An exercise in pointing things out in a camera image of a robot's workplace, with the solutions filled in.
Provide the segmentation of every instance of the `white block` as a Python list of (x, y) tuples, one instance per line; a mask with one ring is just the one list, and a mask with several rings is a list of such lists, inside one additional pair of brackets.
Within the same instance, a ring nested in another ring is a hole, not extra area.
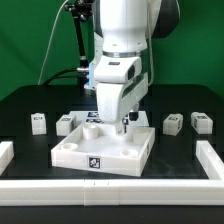
[(212, 134), (213, 121), (205, 113), (192, 113), (191, 125), (198, 134)]
[(67, 136), (75, 128), (75, 115), (63, 115), (56, 123), (57, 136)]
[(41, 113), (31, 114), (33, 135), (44, 135), (47, 133), (45, 115)]
[(176, 136), (183, 126), (183, 115), (170, 114), (163, 121), (163, 134)]
[(9, 165), (13, 157), (14, 157), (13, 143), (2, 142), (0, 144), (0, 175), (2, 175), (5, 168)]

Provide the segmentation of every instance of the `green backdrop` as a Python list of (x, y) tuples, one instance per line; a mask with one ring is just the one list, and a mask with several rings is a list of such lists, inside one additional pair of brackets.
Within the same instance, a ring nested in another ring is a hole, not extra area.
[[(53, 22), (63, 2), (0, 1), (0, 99), (20, 86), (38, 83)], [(201, 84), (224, 98), (224, 1), (179, 0), (179, 4), (179, 26), (168, 38), (153, 40), (154, 83)], [(91, 22), (82, 24), (82, 28), (91, 59)], [(78, 63), (73, 21), (63, 11), (44, 79)]]

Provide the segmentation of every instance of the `white cube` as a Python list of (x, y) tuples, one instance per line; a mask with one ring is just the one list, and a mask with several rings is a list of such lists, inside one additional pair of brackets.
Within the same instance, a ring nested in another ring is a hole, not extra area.
[(63, 115), (56, 123), (57, 136), (67, 136), (75, 128), (76, 117), (74, 115)]
[(170, 114), (163, 121), (163, 134), (176, 136), (183, 126), (183, 115)]
[(45, 115), (41, 113), (31, 114), (33, 135), (44, 135), (47, 133)]
[(212, 134), (213, 121), (205, 113), (192, 113), (191, 125), (198, 134)]

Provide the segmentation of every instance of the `black table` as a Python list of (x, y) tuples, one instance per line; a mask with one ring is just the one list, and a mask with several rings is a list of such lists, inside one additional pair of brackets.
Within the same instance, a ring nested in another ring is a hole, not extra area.
[[(140, 178), (207, 179), (196, 156), (196, 141), (208, 140), (224, 159), (224, 101), (204, 86), (155, 85), (141, 101), (156, 140)], [(13, 141), (15, 157), (4, 179), (131, 179), (133, 177), (51, 166), (50, 150), (61, 141), (56, 121), (70, 111), (97, 110), (96, 99), (76, 86), (25, 86), (0, 103), (0, 142)], [(30, 115), (45, 113), (47, 135), (33, 136)], [(191, 127), (192, 112), (213, 120), (212, 135), (198, 135)], [(163, 120), (171, 113), (184, 116), (174, 136), (162, 134)], [(1, 207), (1, 223), (222, 223), (222, 206), (54, 206)]]

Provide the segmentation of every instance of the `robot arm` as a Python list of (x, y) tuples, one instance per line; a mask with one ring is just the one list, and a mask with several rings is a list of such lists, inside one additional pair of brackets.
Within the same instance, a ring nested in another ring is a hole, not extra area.
[[(93, 77), (90, 85), (96, 88), (99, 116), (104, 122), (120, 123), (147, 93), (146, 39), (149, 35), (164, 35), (158, 19), (161, 7), (165, 11), (176, 7), (177, 11), (178, 4), (176, 0), (96, 0), (94, 3), (95, 58), (90, 65), (90, 77)], [(178, 20), (179, 14), (168, 30), (172, 31)]]

